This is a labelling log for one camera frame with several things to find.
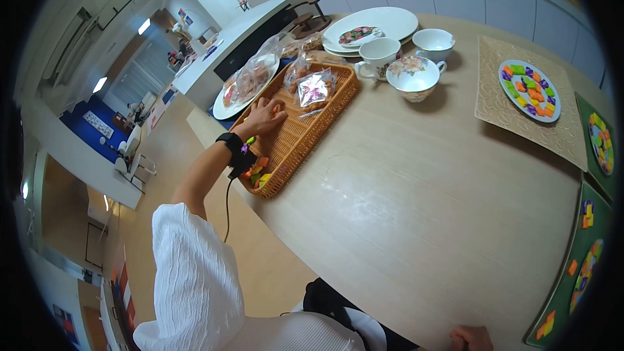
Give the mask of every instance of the white teacup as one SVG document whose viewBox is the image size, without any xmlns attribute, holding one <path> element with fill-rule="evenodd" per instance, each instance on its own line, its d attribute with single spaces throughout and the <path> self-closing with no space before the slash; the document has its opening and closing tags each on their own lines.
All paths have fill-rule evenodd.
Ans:
<svg viewBox="0 0 624 351">
<path fill-rule="evenodd" d="M 362 44 L 359 48 L 359 55 L 364 59 L 355 64 L 355 73 L 359 77 L 386 81 L 386 68 L 393 61 L 403 57 L 403 52 L 401 42 L 388 37 L 380 37 Z M 362 73 L 362 68 L 370 74 Z"/>
<path fill-rule="evenodd" d="M 386 77 L 402 97 L 417 103 L 431 95 L 444 71 L 445 61 L 436 64 L 428 58 L 407 56 L 390 64 Z"/>
<path fill-rule="evenodd" d="M 416 45 L 416 56 L 437 63 L 446 60 L 453 51 L 455 37 L 446 30 L 422 29 L 412 35 L 412 42 Z"/>
</svg>

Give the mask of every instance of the ceiling light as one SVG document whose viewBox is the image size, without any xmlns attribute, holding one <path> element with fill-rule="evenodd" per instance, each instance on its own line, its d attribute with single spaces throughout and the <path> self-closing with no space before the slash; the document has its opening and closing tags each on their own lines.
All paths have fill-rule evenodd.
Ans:
<svg viewBox="0 0 624 351">
<path fill-rule="evenodd" d="M 150 27 L 150 19 L 148 18 L 140 28 L 138 28 L 138 35 L 142 35 L 147 28 Z"/>
<path fill-rule="evenodd" d="M 106 82 L 107 78 L 101 78 L 100 80 L 98 80 L 96 87 L 93 89 L 93 93 L 97 93 L 99 90 L 102 90 L 102 86 L 104 86 L 104 83 Z"/>
</svg>

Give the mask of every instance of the white sleeve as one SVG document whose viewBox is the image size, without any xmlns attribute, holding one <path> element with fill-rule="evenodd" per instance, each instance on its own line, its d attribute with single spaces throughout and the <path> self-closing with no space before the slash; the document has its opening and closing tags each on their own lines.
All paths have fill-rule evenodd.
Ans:
<svg viewBox="0 0 624 351">
<path fill-rule="evenodd" d="M 245 322 L 232 248 L 183 203 L 156 209 L 152 239 L 156 320 L 136 328 L 136 345 L 143 351 L 222 348 Z"/>
</svg>

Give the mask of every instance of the orange wicker tray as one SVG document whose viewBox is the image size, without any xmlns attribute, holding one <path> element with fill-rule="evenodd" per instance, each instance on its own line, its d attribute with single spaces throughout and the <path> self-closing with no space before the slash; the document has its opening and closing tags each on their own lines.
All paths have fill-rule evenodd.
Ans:
<svg viewBox="0 0 624 351">
<path fill-rule="evenodd" d="M 262 170 L 262 174 L 271 174 L 269 180 L 261 188 L 254 189 L 251 181 L 241 179 L 241 183 L 252 194 L 262 198 L 273 198 L 281 190 L 286 182 L 293 175 L 295 170 L 306 159 L 316 143 L 321 139 L 325 131 L 332 122 L 340 115 L 351 99 L 359 91 L 359 80 L 352 67 L 346 65 L 335 65 L 327 63 L 312 63 L 313 72 L 331 68 L 331 72 L 336 77 L 337 92 L 320 113 L 299 118 L 304 114 L 301 111 L 299 102 L 282 87 L 284 74 L 288 69 L 286 66 L 276 77 L 266 86 L 256 99 L 265 97 L 268 99 L 280 98 L 286 102 L 285 110 L 288 118 L 281 129 L 272 135 L 261 136 L 250 146 L 254 154 L 258 156 L 268 156 L 269 165 Z M 238 118 L 232 128 L 241 124 L 251 112 L 251 104 Z"/>
</svg>

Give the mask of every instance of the person's hand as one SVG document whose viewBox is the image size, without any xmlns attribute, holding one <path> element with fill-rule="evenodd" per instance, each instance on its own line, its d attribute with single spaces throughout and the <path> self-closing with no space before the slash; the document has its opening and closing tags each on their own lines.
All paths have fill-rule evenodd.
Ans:
<svg viewBox="0 0 624 351">
<path fill-rule="evenodd" d="M 283 110 L 284 101 L 280 99 L 271 99 L 261 97 L 258 103 L 252 105 L 252 112 L 245 122 L 241 123 L 232 130 L 243 142 L 254 136 L 261 136 L 269 133 L 271 130 L 286 120 L 288 115 Z"/>
<path fill-rule="evenodd" d="M 464 351 L 466 344 L 469 351 L 492 351 L 494 349 L 485 327 L 457 325 L 448 336 L 450 336 L 450 351 Z"/>
</svg>

